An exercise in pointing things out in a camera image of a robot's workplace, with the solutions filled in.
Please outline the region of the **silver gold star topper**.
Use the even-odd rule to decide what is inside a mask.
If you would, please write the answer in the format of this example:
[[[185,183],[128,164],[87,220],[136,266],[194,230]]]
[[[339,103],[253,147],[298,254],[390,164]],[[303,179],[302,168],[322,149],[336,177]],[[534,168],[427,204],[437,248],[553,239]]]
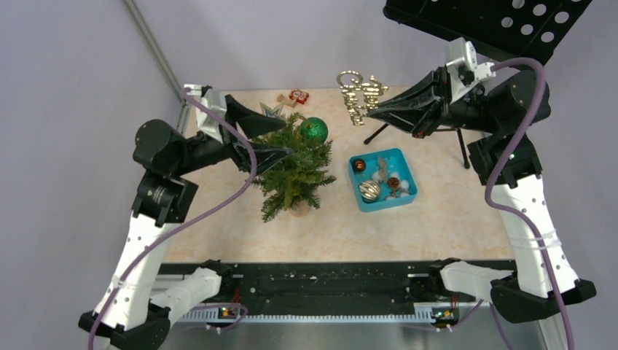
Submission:
[[[268,106],[265,103],[259,103],[262,114],[266,117],[277,119],[277,120],[285,120],[285,114],[283,113],[283,108],[285,107],[284,103],[279,103],[276,106]]]

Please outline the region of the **green glitter ball ornament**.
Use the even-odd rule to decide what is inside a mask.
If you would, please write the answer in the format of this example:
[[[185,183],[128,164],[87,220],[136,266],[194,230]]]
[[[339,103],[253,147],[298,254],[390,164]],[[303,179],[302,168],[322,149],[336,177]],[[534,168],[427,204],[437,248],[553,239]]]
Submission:
[[[300,124],[300,133],[310,141],[324,143],[329,135],[327,124],[319,117],[307,117]]]

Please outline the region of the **small green christmas tree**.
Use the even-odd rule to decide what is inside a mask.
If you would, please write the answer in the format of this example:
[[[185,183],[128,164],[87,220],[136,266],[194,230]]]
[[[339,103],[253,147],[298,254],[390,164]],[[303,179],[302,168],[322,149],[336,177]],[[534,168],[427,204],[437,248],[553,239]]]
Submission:
[[[289,148],[294,153],[257,176],[253,185],[265,197],[261,218],[270,222],[284,211],[320,209],[320,187],[337,180],[327,167],[332,162],[332,142],[307,140],[300,133],[300,124],[307,118],[300,112],[293,112],[284,120],[286,126],[279,131],[257,138],[257,144]]]

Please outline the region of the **gold glitter word ornament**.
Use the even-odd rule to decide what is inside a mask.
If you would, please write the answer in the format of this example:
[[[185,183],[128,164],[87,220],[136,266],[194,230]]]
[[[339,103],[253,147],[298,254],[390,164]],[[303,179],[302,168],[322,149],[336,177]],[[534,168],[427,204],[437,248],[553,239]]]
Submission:
[[[354,70],[341,71],[336,76],[336,82],[353,126],[363,126],[364,118],[377,109],[380,98],[390,89],[374,75],[365,79]]]

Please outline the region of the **teal plastic tray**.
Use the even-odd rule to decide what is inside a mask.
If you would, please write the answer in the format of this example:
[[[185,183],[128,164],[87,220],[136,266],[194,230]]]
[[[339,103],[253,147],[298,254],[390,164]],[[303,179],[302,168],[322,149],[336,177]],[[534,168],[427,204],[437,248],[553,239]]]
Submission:
[[[407,180],[413,183],[417,188],[410,167],[408,166],[406,158],[400,149],[390,148],[376,152],[365,153],[362,155],[354,155],[348,160],[348,175],[351,181],[351,188],[356,198],[359,210],[364,213],[380,211],[410,204],[415,200],[418,194],[418,191],[412,195],[401,194],[399,191],[397,191],[396,194],[392,194],[386,184],[386,181],[379,182],[376,175],[376,171],[378,170],[378,157],[382,157],[383,159],[385,159],[388,164],[388,178],[394,176],[397,177],[400,181]],[[366,162],[367,169],[364,172],[360,174],[354,173],[353,161],[355,159],[362,159]],[[358,186],[361,182],[366,180],[375,180],[376,182],[381,183],[382,198],[376,203],[365,203],[360,196]]]

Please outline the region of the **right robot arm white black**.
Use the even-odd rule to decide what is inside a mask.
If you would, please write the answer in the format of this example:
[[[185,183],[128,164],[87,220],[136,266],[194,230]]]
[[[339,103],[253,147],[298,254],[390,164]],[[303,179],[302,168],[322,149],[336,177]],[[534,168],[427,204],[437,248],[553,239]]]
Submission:
[[[595,297],[595,285],[581,279],[568,261],[544,197],[543,168],[527,137],[529,126],[549,117],[549,86],[535,60],[506,62],[517,73],[485,93],[499,64],[475,69],[446,66],[367,113],[422,139],[439,126],[480,131],[468,145],[469,161],[484,189],[485,202],[504,223],[515,269],[494,270],[459,259],[439,260],[427,281],[436,300],[455,292],[487,301],[513,324],[564,314],[566,306]]]

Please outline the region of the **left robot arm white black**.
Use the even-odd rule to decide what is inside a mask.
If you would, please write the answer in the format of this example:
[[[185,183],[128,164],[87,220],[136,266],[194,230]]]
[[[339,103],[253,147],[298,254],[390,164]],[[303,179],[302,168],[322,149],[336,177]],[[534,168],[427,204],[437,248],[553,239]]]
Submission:
[[[253,179],[291,154],[254,143],[282,129],[282,119],[254,112],[209,87],[188,87],[184,94],[204,114],[205,126],[190,138],[158,119],[138,129],[133,159],[145,172],[131,206],[128,236],[103,298],[79,319],[90,340],[105,338],[110,349],[158,349],[185,314],[233,293],[230,267],[216,260],[164,292],[152,291],[170,239],[192,224],[187,214],[198,186],[186,175],[232,160]]]

